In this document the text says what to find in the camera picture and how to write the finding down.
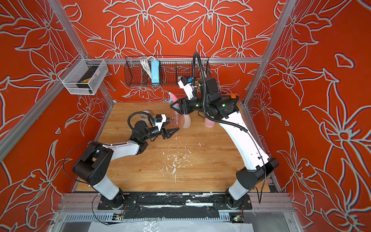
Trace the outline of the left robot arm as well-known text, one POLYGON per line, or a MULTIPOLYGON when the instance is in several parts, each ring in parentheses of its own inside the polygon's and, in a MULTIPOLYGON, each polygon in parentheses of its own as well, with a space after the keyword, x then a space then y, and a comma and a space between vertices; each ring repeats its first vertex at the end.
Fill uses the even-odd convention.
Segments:
POLYGON ((121 209, 125 198, 120 187, 112 182, 107 171, 112 161, 142 154, 148 147, 148 140, 155 141, 158 137, 164 140, 171 138, 180 128, 167 128, 170 122, 165 115, 149 118, 148 125, 144 120, 132 125, 128 120, 131 136, 128 141, 118 144, 90 142, 76 161, 72 172, 85 181, 101 196, 110 209, 121 209))

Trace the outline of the white spray bottle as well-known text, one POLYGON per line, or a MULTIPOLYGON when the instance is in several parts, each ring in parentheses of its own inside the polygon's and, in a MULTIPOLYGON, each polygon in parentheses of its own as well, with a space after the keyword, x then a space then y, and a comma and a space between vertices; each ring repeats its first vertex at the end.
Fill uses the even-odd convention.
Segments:
POLYGON ((186 115, 184 114, 184 124, 183 124, 183 128, 189 128, 191 126, 191 117, 190 115, 186 115))

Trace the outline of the pink spray bottle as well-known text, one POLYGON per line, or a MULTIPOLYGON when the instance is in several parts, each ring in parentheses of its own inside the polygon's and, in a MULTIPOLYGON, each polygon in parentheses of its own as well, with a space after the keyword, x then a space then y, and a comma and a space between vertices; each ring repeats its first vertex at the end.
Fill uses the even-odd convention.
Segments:
POLYGON ((205 118, 204 119, 204 125, 207 127, 207 128, 213 128, 215 126, 215 122, 212 121, 212 120, 209 120, 208 118, 205 118))

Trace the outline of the clear reddish spray bottle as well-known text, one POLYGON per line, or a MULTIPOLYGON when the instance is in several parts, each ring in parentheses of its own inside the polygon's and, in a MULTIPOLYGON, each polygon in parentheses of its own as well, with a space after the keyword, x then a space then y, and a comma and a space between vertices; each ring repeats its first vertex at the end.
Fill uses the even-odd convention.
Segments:
POLYGON ((171 115, 168 117, 168 121, 170 128, 182 128, 185 123, 184 116, 176 111, 171 113, 171 115))

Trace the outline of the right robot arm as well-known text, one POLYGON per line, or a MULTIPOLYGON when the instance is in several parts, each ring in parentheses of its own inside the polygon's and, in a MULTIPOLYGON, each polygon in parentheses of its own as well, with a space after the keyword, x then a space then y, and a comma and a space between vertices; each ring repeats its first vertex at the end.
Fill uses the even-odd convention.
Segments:
POLYGON ((222 95, 212 77, 196 84, 194 78, 180 76, 178 86, 186 97, 176 100, 171 108, 181 115, 202 111, 209 121, 218 123, 227 132, 242 157, 244 168, 236 173, 235 182, 225 192, 226 205, 236 209, 249 191, 266 181, 279 162, 265 153, 248 130, 237 106, 237 95, 222 95))

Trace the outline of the pink blue spray nozzle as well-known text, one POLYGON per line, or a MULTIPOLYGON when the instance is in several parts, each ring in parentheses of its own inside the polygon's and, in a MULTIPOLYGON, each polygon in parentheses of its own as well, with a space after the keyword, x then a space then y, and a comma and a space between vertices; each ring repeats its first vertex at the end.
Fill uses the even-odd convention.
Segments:
POLYGON ((178 101, 178 98, 171 92, 168 92, 169 95, 169 103, 175 103, 178 101))

